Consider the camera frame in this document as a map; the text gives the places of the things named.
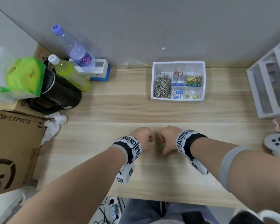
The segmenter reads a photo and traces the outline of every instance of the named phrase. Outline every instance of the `purple bottle cap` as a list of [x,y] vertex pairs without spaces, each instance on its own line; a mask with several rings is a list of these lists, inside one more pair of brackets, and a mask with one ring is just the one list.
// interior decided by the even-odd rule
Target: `purple bottle cap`
[[63,34],[63,28],[59,24],[56,24],[52,27],[52,32],[57,36],[60,36]]

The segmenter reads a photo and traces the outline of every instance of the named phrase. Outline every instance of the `jeans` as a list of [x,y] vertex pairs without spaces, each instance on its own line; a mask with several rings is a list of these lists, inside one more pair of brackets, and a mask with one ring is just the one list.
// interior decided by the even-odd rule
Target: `jeans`
[[166,214],[162,217],[159,201],[130,199],[119,224],[150,224],[160,219],[175,219],[184,223],[182,213],[200,211],[206,221],[219,224],[210,210],[204,205],[172,203],[166,204]]

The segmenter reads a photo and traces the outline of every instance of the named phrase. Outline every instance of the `white bottle cap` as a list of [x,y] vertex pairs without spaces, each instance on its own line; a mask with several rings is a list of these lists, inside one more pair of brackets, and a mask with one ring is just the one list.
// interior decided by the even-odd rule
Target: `white bottle cap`
[[56,65],[56,64],[59,64],[59,61],[60,59],[58,58],[58,56],[52,54],[49,56],[48,60],[53,64],[53,65]]

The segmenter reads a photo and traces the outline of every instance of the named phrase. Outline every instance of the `gray wall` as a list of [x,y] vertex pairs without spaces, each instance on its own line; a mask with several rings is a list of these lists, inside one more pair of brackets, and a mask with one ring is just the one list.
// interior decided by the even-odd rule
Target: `gray wall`
[[58,23],[112,66],[245,66],[280,42],[280,0],[0,0],[0,10],[55,54]]

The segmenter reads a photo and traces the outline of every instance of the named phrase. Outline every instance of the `game controller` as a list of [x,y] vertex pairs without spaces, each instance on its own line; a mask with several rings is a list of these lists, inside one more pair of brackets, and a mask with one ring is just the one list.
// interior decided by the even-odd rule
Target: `game controller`
[[273,151],[275,156],[280,157],[280,133],[272,133],[263,140],[266,147]]

